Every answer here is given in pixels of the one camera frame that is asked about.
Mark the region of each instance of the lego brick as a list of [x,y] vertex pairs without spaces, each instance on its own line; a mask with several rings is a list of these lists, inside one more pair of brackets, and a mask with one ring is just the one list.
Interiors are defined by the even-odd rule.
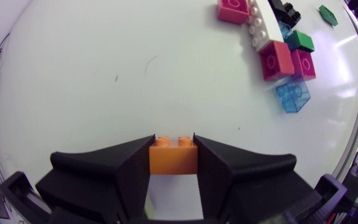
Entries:
[[218,0],[218,19],[243,24],[248,19],[245,0]]
[[270,7],[274,12],[277,21],[281,21],[283,16],[287,13],[281,0],[268,0]]
[[288,45],[272,41],[259,52],[264,80],[278,80],[294,74]]
[[249,33],[254,37],[252,46],[260,52],[271,41],[283,42],[272,8],[266,0],[247,0],[249,7]]
[[290,25],[290,27],[292,28],[301,19],[301,14],[298,11],[294,10],[291,3],[285,3],[284,9],[286,14],[282,17],[281,21],[285,24]]
[[158,137],[149,147],[150,174],[197,174],[198,148],[188,136]]
[[287,113],[297,113],[310,100],[308,87],[298,73],[286,84],[276,87],[283,109]]
[[316,78],[313,61],[309,52],[296,49],[291,52],[291,58],[295,73],[299,73],[304,80]]
[[314,52],[314,44],[311,37],[298,30],[294,30],[293,33],[285,39],[285,42],[291,51],[301,49],[307,52]]
[[278,26],[284,39],[288,38],[292,34],[290,25],[279,21]]
[[294,10],[291,3],[283,4],[281,0],[268,0],[277,21],[288,24],[291,28],[294,27],[301,19],[301,14]]
[[332,26],[338,25],[338,21],[336,20],[335,15],[329,9],[327,9],[327,7],[321,5],[318,9],[325,21],[327,21]]

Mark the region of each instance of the translucent blue lego brick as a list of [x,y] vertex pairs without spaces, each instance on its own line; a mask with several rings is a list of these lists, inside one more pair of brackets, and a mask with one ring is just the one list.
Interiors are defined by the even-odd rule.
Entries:
[[289,35],[292,34],[290,25],[279,21],[278,26],[280,27],[281,35],[283,36],[284,39],[286,39]]
[[310,99],[305,81],[296,74],[286,84],[276,87],[281,104],[287,113],[297,113]]

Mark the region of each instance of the green lego brick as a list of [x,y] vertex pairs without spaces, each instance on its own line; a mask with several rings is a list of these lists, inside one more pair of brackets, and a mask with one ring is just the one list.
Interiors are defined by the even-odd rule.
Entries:
[[314,52],[314,44],[311,37],[308,35],[294,30],[293,33],[285,39],[290,50],[300,49],[307,52]]
[[328,23],[330,23],[333,26],[338,25],[338,21],[336,20],[334,14],[327,9],[327,7],[325,7],[324,5],[321,5],[319,8],[320,14],[323,17],[323,19],[325,21],[327,21]]

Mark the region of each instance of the lego stud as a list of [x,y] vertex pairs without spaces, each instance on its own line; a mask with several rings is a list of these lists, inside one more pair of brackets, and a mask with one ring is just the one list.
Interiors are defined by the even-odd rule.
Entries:
[[255,34],[255,31],[256,31],[256,28],[254,26],[250,26],[249,27],[249,34],[250,35],[254,35]]
[[267,57],[267,66],[269,69],[273,69],[276,65],[276,58],[273,55]]
[[179,136],[178,145],[182,147],[188,147],[192,145],[191,138],[189,136]]
[[237,0],[229,0],[229,5],[232,7],[239,7],[240,6],[240,2]]
[[302,96],[302,88],[298,85],[295,85],[291,88],[291,95],[294,99],[301,98]]
[[256,7],[252,7],[251,9],[251,15],[256,16],[258,14],[259,10]]
[[266,32],[265,31],[260,31],[259,32],[259,38],[261,38],[261,39],[264,39],[264,38],[266,38]]
[[302,65],[303,65],[303,68],[305,68],[306,70],[310,69],[310,63],[309,63],[308,59],[304,58],[302,60]]
[[255,19],[255,22],[254,22],[254,25],[255,25],[256,27],[262,25],[262,19],[261,19],[261,18],[256,18],[256,19]]
[[256,47],[256,46],[258,45],[258,43],[259,43],[259,40],[258,40],[258,39],[256,39],[256,38],[253,38],[253,39],[252,39],[252,46],[253,46],[253,47]]
[[155,139],[155,146],[165,147],[169,146],[169,137],[168,136],[160,136]]

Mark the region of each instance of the white table surface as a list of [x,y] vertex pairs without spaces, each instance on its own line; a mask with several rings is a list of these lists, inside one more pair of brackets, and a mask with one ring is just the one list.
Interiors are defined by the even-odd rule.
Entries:
[[[335,28],[322,20],[322,2]],[[4,171],[23,170],[35,184],[55,151],[195,132],[254,152],[292,153],[314,187],[336,167],[355,125],[358,37],[338,0],[292,3],[302,16],[295,28],[316,49],[317,79],[307,82],[311,99],[297,114],[286,114],[277,84],[263,81],[247,25],[218,21],[216,1],[34,0],[0,62]],[[176,189],[178,180],[188,184]],[[194,183],[152,177],[156,217],[200,217],[199,202],[183,202],[199,197]]]

